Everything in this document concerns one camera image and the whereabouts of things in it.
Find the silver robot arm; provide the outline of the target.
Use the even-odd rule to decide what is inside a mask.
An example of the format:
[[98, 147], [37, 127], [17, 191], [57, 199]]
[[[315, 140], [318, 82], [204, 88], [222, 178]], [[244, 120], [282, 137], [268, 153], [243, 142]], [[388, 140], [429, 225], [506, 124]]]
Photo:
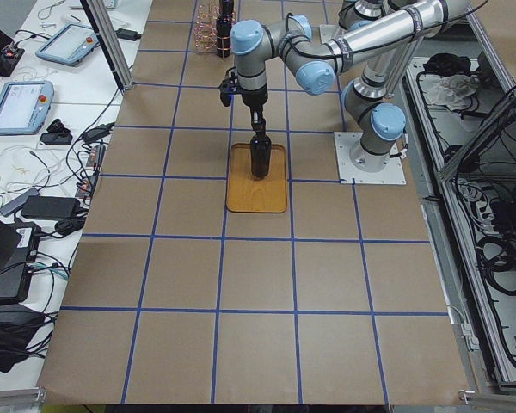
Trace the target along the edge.
[[397, 6], [383, 0], [344, 0], [338, 13], [338, 27], [350, 31], [359, 22], [374, 22], [397, 11]]
[[267, 101], [266, 62], [279, 58], [308, 94], [329, 90], [335, 79], [355, 65], [362, 74], [349, 83], [343, 94], [344, 108], [363, 131], [360, 148], [374, 157], [389, 154], [395, 138], [380, 122], [380, 107], [387, 83], [394, 78], [397, 60], [420, 40], [449, 28], [466, 15], [466, 1], [415, 1], [390, 6], [383, 12], [381, 1], [346, 1], [339, 17], [339, 30], [331, 39], [315, 44], [304, 15], [289, 14], [280, 22], [262, 24], [239, 21], [231, 30], [234, 71], [222, 83], [221, 99], [228, 104], [240, 95], [249, 107], [253, 165], [268, 167], [272, 143], [266, 133], [263, 107]]

